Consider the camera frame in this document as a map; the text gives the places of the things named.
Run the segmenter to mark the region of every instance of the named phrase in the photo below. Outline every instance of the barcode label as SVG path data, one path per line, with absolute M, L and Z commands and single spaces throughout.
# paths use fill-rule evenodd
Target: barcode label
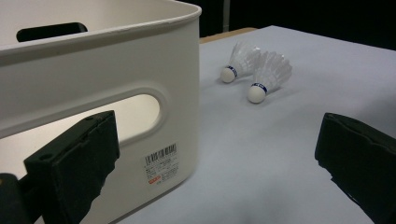
M 177 144 L 165 147 L 142 158 L 148 183 L 158 186 L 177 174 Z
M 165 158 L 165 156 L 168 156 L 172 153 L 176 153 L 176 144 L 173 144 L 172 146 L 163 148 L 157 152 L 152 153 L 151 155 L 146 157 L 146 165 L 151 165 L 153 162 L 157 160 L 161 160 Z

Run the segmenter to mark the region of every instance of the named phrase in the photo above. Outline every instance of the shuttlecock cork base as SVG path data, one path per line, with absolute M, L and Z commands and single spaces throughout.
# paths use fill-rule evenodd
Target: shuttlecock cork base
M 253 83 L 248 89 L 247 98 L 253 104 L 259 104 L 264 101 L 267 89 L 260 83 Z

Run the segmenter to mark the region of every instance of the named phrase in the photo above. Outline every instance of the white table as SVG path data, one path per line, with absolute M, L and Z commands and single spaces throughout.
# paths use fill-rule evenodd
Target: white table
M 285 54 L 287 85 L 259 105 L 251 78 L 219 81 L 233 45 Z M 180 186 L 120 223 L 373 223 L 314 158 L 325 112 L 396 137 L 396 51 L 280 27 L 202 44 L 199 163 Z

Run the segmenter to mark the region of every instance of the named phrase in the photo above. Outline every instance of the barcode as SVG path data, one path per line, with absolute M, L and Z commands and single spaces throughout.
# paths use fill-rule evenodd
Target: barcode
M 176 152 L 177 152 L 176 144 L 173 144 L 173 145 L 171 145 L 169 147 L 163 148 L 163 149 L 161 149 L 161 150 L 159 150 L 157 152 L 154 152 L 154 153 L 148 155 L 146 157 L 146 165 L 150 165 L 153 162 L 155 162 L 157 160 L 160 160 L 160 159 L 163 159 L 165 156 L 167 156 L 167 155 L 169 155 L 171 153 L 176 153 Z

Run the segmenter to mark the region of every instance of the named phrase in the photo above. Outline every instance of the shuttlecock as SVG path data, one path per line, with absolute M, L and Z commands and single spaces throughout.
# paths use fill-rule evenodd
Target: shuttlecock
M 236 78 L 252 75 L 260 54 L 261 50 L 249 43 L 241 41 L 236 43 L 228 65 L 221 71 L 221 80 L 229 83 Z
M 266 94 L 277 90 L 291 76 L 289 60 L 282 54 L 265 51 L 259 56 L 258 67 L 253 74 L 253 84 L 248 90 L 247 98 L 251 103 L 258 104 Z

